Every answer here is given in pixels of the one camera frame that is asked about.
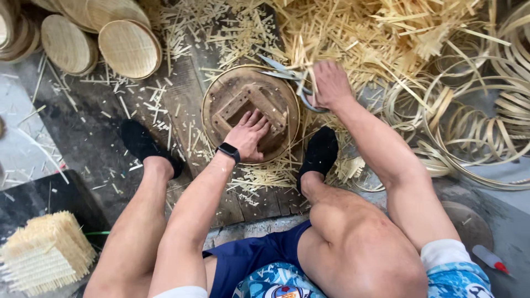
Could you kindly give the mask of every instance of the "white cuff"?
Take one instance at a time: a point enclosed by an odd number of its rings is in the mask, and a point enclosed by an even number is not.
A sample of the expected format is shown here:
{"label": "white cuff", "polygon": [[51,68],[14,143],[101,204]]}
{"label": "white cuff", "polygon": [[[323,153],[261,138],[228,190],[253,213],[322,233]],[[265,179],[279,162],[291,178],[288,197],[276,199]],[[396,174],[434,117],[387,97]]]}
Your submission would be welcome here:
{"label": "white cuff", "polygon": [[464,244],[454,239],[441,239],[427,243],[421,249],[420,257],[425,271],[447,263],[472,263]]}
{"label": "white cuff", "polygon": [[184,286],[165,291],[153,298],[208,298],[208,292],[198,286]]}

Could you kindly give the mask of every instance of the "black sock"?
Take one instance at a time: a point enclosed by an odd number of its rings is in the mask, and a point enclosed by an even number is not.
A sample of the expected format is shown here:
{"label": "black sock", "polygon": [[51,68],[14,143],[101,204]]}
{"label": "black sock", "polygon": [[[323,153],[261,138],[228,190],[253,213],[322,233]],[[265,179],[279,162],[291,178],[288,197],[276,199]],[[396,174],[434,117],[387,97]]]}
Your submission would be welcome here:
{"label": "black sock", "polygon": [[322,173],[326,177],[327,173],[337,160],[339,152],[339,144],[335,131],[327,126],[322,127],[309,140],[307,151],[305,153],[304,163],[300,167],[298,173],[298,181],[296,187],[298,192],[302,193],[301,179],[306,172],[316,171]]}
{"label": "black sock", "polygon": [[125,119],[121,123],[121,139],[125,148],[140,161],[144,161],[149,156],[161,156],[167,159],[173,166],[173,179],[180,176],[184,163],[180,159],[173,158],[168,151],[160,148],[155,142],[149,130],[138,121]]}

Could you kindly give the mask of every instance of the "navy blue shorts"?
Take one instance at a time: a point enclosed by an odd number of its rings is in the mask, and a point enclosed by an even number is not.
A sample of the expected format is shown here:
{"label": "navy blue shorts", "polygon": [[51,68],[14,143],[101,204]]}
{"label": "navy blue shorts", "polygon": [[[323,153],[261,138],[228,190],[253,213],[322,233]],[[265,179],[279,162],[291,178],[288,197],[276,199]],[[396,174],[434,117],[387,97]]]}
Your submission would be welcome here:
{"label": "navy blue shorts", "polygon": [[257,269],[274,262],[298,267],[297,247],[302,233],[311,226],[305,221],[289,231],[271,233],[261,238],[247,238],[225,243],[202,252],[202,257],[217,257],[211,298],[232,298],[237,284]]}

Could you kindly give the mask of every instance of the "black smartwatch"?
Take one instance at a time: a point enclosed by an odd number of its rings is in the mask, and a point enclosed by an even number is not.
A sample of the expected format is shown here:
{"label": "black smartwatch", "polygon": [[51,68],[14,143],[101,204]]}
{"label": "black smartwatch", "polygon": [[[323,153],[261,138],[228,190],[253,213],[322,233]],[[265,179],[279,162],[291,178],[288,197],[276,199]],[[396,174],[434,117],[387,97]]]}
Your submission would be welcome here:
{"label": "black smartwatch", "polygon": [[215,152],[217,150],[221,150],[224,154],[230,156],[235,160],[235,163],[239,163],[241,161],[241,157],[239,156],[239,151],[236,147],[230,145],[229,143],[222,143],[215,149]]}

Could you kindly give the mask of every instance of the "person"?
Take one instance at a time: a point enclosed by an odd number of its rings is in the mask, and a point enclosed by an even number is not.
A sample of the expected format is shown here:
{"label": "person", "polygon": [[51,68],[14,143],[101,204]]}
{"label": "person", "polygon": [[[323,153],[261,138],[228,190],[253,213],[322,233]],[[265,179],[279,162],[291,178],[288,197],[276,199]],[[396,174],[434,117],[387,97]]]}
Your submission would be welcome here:
{"label": "person", "polygon": [[[217,151],[166,223],[166,184],[182,163],[128,120],[123,141],[143,161],[144,176],[112,228],[85,297],[475,297],[478,290],[492,297],[407,143],[355,100],[340,66],[319,62],[314,72],[315,106],[349,130],[386,188],[390,218],[323,183],[338,144],[333,130],[322,127],[308,143],[297,185],[312,205],[310,220],[202,251],[234,158]],[[248,112],[224,142],[241,161],[260,161],[257,142],[269,127],[259,111]]]}

